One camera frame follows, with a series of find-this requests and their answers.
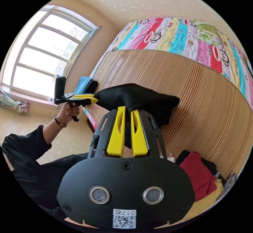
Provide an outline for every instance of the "bamboo mat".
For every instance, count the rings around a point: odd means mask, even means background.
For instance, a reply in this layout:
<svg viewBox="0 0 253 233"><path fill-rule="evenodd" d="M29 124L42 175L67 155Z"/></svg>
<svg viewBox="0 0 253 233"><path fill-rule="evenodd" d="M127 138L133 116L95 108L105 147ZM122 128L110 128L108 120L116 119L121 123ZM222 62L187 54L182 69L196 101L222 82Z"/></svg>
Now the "bamboo mat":
<svg viewBox="0 0 253 233"><path fill-rule="evenodd" d="M180 98L169 125L161 128L167 155L196 151L223 177L244 166L253 144L253 114L240 91L218 72L164 51L118 50L105 55L94 80L96 91L136 83ZM97 124L108 112L96 104L87 109ZM131 157L131 150L125 148L124 156Z"/></svg>

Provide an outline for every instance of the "window pane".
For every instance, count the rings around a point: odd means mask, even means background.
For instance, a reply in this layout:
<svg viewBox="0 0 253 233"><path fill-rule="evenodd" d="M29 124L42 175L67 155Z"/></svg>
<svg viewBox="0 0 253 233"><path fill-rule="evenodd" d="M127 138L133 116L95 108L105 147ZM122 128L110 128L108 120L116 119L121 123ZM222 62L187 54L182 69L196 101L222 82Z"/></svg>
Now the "window pane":
<svg viewBox="0 0 253 233"><path fill-rule="evenodd" d="M30 48L24 48L19 63L60 76L67 65L62 60Z"/></svg>
<svg viewBox="0 0 253 233"><path fill-rule="evenodd" d="M50 14L43 21L42 24L53 27L55 29L58 29L64 33L67 33L67 34L75 37L79 41L82 41L82 39L88 34L88 32L86 30L77 26L73 22L70 22L67 19L64 19L64 18L59 17L54 14Z"/></svg>
<svg viewBox="0 0 253 233"><path fill-rule="evenodd" d="M13 86L54 98L55 78L17 66Z"/></svg>
<svg viewBox="0 0 253 233"><path fill-rule="evenodd" d="M78 43L68 39L67 37L42 27L37 28L28 44L46 50L67 60L70 59L71 55L78 46Z"/></svg>
<svg viewBox="0 0 253 233"><path fill-rule="evenodd" d="M25 27L21 30L18 38L16 39L15 43L13 44L13 47L10 51L10 54L8 56L6 66L4 69L3 74L3 83L6 85L10 85L11 82L11 75L13 71L13 67L15 64L15 61L18 57L18 53L26 40L29 33L32 31L32 29L35 27L35 25L38 23L38 21L46 14L46 11L38 11L35 13L35 15L27 22Z"/></svg>

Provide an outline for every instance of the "bed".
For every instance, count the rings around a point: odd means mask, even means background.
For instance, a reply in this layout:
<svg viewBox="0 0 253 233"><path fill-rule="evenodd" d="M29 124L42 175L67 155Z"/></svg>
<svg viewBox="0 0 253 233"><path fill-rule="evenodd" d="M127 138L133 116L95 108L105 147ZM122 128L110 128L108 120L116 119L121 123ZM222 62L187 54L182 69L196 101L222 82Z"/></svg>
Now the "bed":
<svg viewBox="0 0 253 233"><path fill-rule="evenodd" d="M240 173L253 144L252 70L244 53L212 25L181 18L130 22L90 77L99 83L96 91L136 83L180 97L170 124L162 127L167 154L195 150L224 177ZM97 105L84 111L94 129L107 113ZM125 148L124 156L131 150Z"/></svg>

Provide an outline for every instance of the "window frame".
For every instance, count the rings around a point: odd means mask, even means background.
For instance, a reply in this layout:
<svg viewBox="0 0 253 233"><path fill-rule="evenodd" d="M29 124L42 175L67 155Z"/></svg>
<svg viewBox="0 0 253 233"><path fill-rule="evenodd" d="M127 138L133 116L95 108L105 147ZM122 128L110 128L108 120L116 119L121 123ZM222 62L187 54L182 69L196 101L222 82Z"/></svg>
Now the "window frame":
<svg viewBox="0 0 253 233"><path fill-rule="evenodd" d="M19 66L19 67L24 67L26 69L29 69L29 70L33 70L33 71L36 71L36 72L39 72L41 74L45 74L45 75L48 75L52 78L54 78L55 74L51 74L49 72L46 72L46 71L43 71L43 70L40 70L40 69L37 69L37 68L34 68L34 67L31 67L31 66L28 66L28 65L25 65L25 64L22 64L19 62L20 60L20 57L22 55L22 52L24 50L24 48L30 48L30 49L33 49L33 50L38 50L39 52L41 53L45 53L47 55L50 55L52 57L55 57L59 60L62 60L64 62L67 63L66 67L64 68L64 71L63 71L63 76L67 77L70 69L71 69L71 66L73 65L77 55L79 54L79 52L81 51L81 49L83 48L83 46L85 45L85 43L88 41L88 39L94 34L94 32L97 31L98 27L96 27L95 25L95 29L92 29L90 26L86 25L84 22L78 20L77 18L75 18L74 16L62 11L62 10L57 10L57 7L53 7L53 8L42 8L40 9L39 11L46 11L47 13L36 23L36 25L33 27L33 29L30 31L30 33L28 34L28 36L26 37L25 41L23 42L19 52L18 52L18 55L17 55L17 58L15 60L15 63L14 63L14 67L13 67L13 71L12 71L12 75L11 75L11 81L10 81L10 85L6 85L5 83L2 82L2 79L3 79L3 76L4 76L4 70L5 70L5 67L6 67L6 63L7 63L7 60L9 58L9 55L11 53L11 49L12 47L14 46L16 40L18 39L19 35L20 35L20 32L26 27L27 23L25 24L25 26L22 28L22 30L19 32L19 34L16 36L15 40L13 41L7 55L6 55L6 58L4 60L4 63L3 63L3 69L1 69L1 72L0 72L0 85L8 88L9 90L11 91L15 91L17 93L21 93L21 94L25 94L27 96L32 96L32 97L35 97L35 98L39 98L39 99L43 99L43 100L46 100L48 97L47 96L44 96L44 95L40 95L40 94L37 94L37 93L34 93L34 92L30 92L30 91L27 91L27 90L23 90L23 89L20 89L20 88L17 88L17 87L14 87L13 86L13 81L14 81L14 76L15 76L15 72L16 72L16 68ZM64 33L58 29L55 29L53 27L50 27L50 26L47 26L47 25L43 25L42 23L45 21L45 19L50 16L50 15L56 15L56 16L59 16L63 19L66 19L72 23L74 23L75 25L81 27L82 29L84 29L85 31L87 31L88 33L85 35L85 37L80 41L80 40L77 40L75 37L71 36L71 35L68 35L67 33ZM45 50L42 50L42 49L39 49L39 48L36 48L34 46L31 46L28 44L29 40L31 39L31 37L33 36L33 34L36 32L37 28L39 27L42 27L42 28L45 28L45 29L48 29L48 30L51 30L53 32L56 32L62 36L65 36L67 37L68 39L71 39L72 41L78 43L78 46L76 47L76 49L74 50L74 52L72 53L71 57L69 59L65 59L64 57L59 57L53 53L50 53L50 52L47 52Z"/></svg>

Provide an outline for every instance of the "wristwatch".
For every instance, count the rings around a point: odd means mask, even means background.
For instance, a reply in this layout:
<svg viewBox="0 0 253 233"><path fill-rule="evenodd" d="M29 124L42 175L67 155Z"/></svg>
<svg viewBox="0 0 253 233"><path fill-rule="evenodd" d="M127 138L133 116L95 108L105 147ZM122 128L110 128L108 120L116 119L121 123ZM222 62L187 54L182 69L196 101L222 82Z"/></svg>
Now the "wristwatch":
<svg viewBox="0 0 253 233"><path fill-rule="evenodd" d="M57 115L55 116L55 121L56 123L59 125L60 128L65 128L67 126L67 124L62 123L62 122L58 122L58 120L56 119Z"/></svg>

